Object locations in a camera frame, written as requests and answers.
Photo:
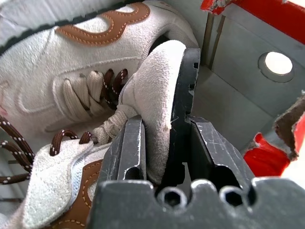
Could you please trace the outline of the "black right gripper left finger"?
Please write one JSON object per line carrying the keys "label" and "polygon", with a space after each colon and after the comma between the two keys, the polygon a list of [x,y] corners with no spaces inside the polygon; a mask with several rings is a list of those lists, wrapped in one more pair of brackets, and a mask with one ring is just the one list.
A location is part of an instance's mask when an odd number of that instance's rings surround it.
{"label": "black right gripper left finger", "polygon": [[108,148],[100,170],[100,182],[146,180],[145,128],[142,117],[126,121]]}

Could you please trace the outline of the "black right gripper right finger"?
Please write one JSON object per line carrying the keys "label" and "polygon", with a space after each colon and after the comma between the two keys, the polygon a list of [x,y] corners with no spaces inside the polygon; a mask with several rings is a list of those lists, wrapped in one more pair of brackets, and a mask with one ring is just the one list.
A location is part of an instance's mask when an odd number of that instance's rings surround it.
{"label": "black right gripper right finger", "polygon": [[217,189],[247,189],[254,178],[240,152],[202,117],[191,116],[199,72],[199,49],[183,53],[171,113],[170,149],[162,187],[184,180],[186,162],[191,180],[207,179]]}

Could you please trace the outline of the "white sneaker with beige laces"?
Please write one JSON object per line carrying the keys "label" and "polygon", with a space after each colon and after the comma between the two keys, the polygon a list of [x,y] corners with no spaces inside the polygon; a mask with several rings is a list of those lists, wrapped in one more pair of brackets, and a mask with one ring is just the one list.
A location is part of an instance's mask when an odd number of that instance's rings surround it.
{"label": "white sneaker with beige laces", "polygon": [[165,36],[198,43],[188,22],[158,0],[136,2],[76,25],[100,0],[0,0],[0,116],[26,134],[84,122],[108,107],[103,76],[134,73]]}

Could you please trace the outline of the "red cardboard shoebox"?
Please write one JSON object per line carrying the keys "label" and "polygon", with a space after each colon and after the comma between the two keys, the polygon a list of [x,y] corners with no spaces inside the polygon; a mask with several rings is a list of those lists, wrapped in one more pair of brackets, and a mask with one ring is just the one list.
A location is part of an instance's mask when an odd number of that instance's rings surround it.
{"label": "red cardboard shoebox", "polygon": [[[97,11],[101,10],[106,6],[110,6],[110,4],[116,4],[116,0],[100,0],[102,5],[95,10],[92,10],[89,13],[86,13],[83,16],[87,16],[91,13],[97,13]],[[58,20],[55,22],[55,25],[60,22],[72,22],[73,19],[79,16],[73,17],[70,20]],[[233,124],[237,124],[237,118],[241,118],[241,123],[237,125],[237,127],[242,127],[242,124],[246,124],[246,121],[254,121],[253,124],[250,124],[251,131],[258,131],[261,129],[263,122],[257,122],[259,119],[263,118],[263,121],[267,121],[267,113],[258,107],[253,101],[246,98],[241,92],[238,92],[233,88],[233,86],[229,85],[224,81],[221,76],[212,72],[211,70],[207,70],[207,67],[203,68],[202,73],[208,73],[208,76],[200,75],[204,79],[200,79],[199,84],[199,92],[196,92],[195,96],[195,114],[203,115],[206,118],[212,118],[211,121],[216,121],[216,127],[221,127],[221,131],[224,130],[224,127],[233,127]],[[128,77],[132,77],[134,73],[129,73]],[[57,129],[66,128],[74,124],[89,124],[89,121],[93,121],[94,119],[99,119],[102,123],[104,120],[108,119],[108,116],[112,116],[113,111],[110,110],[109,107],[104,109],[104,111],[97,116],[93,116],[91,119],[86,120],[84,122],[78,122],[73,124],[64,124],[62,127],[54,127],[50,131],[41,133],[41,134],[21,134],[26,137],[26,139],[30,140],[30,138],[38,138],[47,133],[57,132]],[[225,136],[228,137],[229,134],[233,134],[233,137],[229,137],[229,140],[233,140],[233,144],[235,146],[246,146],[246,140],[250,141],[250,130],[246,131],[246,137],[242,137],[242,134],[237,134],[237,130],[226,130],[224,131]]]}

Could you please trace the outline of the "white sneaker with brown laces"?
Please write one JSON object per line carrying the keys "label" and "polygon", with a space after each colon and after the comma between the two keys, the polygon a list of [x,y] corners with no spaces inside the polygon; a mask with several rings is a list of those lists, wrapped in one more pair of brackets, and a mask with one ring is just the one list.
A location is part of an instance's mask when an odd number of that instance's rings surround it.
{"label": "white sneaker with brown laces", "polygon": [[86,229],[102,161],[109,144],[96,145],[91,133],[78,137],[63,129],[33,153],[23,136],[0,116],[12,141],[0,141],[25,173],[0,176],[0,185],[29,181],[26,197],[0,229]]}

